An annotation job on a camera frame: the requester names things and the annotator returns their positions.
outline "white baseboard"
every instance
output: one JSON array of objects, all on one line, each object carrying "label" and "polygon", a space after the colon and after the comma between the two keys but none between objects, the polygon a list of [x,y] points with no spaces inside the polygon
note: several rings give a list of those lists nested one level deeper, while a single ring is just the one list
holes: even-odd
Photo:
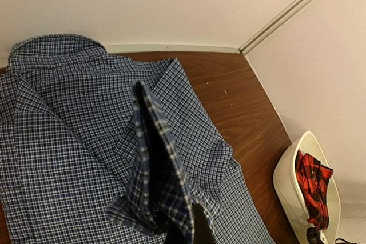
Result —
[{"label": "white baseboard", "polygon": [[[204,53],[233,53],[239,54],[239,49],[230,47],[193,46],[193,45],[107,45],[104,46],[109,54],[146,53],[152,51],[200,51]],[[7,57],[0,58],[0,68],[7,66]]]}]

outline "wall trim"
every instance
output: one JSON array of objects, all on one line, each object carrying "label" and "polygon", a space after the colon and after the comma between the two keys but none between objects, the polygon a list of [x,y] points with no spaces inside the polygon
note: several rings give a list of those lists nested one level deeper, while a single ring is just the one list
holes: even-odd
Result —
[{"label": "wall trim", "polygon": [[254,47],[256,47],[265,38],[271,35],[284,23],[286,23],[291,17],[299,13],[302,9],[306,8],[315,0],[295,0],[288,7],[286,7],[282,12],[280,12],[275,18],[273,18],[267,25],[265,25],[258,33],[252,36],[248,41],[246,41],[240,48],[239,51],[246,55]]},{"label": "wall trim", "polygon": [[[109,54],[146,53],[152,51],[200,51],[204,53],[232,53],[239,54],[239,49],[230,47],[196,46],[196,45],[107,45],[104,46]],[[0,68],[6,68],[7,57],[0,57]]]}]

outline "black object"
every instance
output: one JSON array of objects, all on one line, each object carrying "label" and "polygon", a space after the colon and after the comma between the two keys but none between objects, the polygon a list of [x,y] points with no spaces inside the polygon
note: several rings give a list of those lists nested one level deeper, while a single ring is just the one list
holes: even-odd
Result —
[{"label": "black object", "polygon": [[307,239],[309,244],[323,244],[323,242],[320,240],[320,233],[315,228],[307,229]]},{"label": "black object", "polygon": [[350,243],[347,240],[344,240],[343,238],[337,238],[336,244],[356,244],[356,243]]}]

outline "folded fabric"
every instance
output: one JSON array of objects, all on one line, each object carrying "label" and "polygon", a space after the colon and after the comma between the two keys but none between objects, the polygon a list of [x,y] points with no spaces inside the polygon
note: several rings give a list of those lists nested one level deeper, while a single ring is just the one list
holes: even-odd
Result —
[{"label": "folded fabric", "polygon": [[[135,160],[126,194],[109,205],[107,216],[147,234],[167,233],[175,226],[185,243],[191,244],[193,204],[199,199],[192,194],[159,99],[141,82],[134,86],[133,95]],[[201,207],[212,225],[209,209]]]},{"label": "folded fabric", "polygon": [[[141,140],[131,100],[137,81],[161,102],[186,172],[186,191],[206,210],[217,243],[272,244],[232,148],[178,60],[135,62],[77,35],[15,45],[0,77],[0,200],[11,240],[164,242],[164,226],[146,224],[149,217],[126,211],[124,222],[116,224],[122,212],[110,211],[113,202],[133,193],[134,165],[143,163],[136,160]],[[143,205],[137,208],[145,213]],[[150,209],[154,217],[166,214],[157,205]]]},{"label": "folded fabric", "polygon": [[329,226],[327,190],[333,170],[321,165],[320,161],[309,154],[297,152],[295,160],[297,181],[309,211],[308,222],[315,229],[326,230]]}]

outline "white container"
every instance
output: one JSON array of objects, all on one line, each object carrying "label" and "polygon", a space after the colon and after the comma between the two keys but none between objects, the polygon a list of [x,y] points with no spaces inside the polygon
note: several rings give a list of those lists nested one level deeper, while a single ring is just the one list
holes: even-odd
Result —
[{"label": "white container", "polygon": [[[312,227],[308,223],[308,209],[295,173],[295,160],[298,151],[303,154],[310,154],[318,159],[322,165],[328,166],[328,161],[311,131],[307,131],[303,136],[287,148],[274,170],[273,183],[274,189],[279,196],[282,207],[287,218],[296,234],[300,244],[308,244],[307,228]],[[327,192],[327,206],[329,212],[329,227],[325,231],[328,243],[334,243],[338,231],[341,203],[336,186],[332,177],[329,181]]]}]

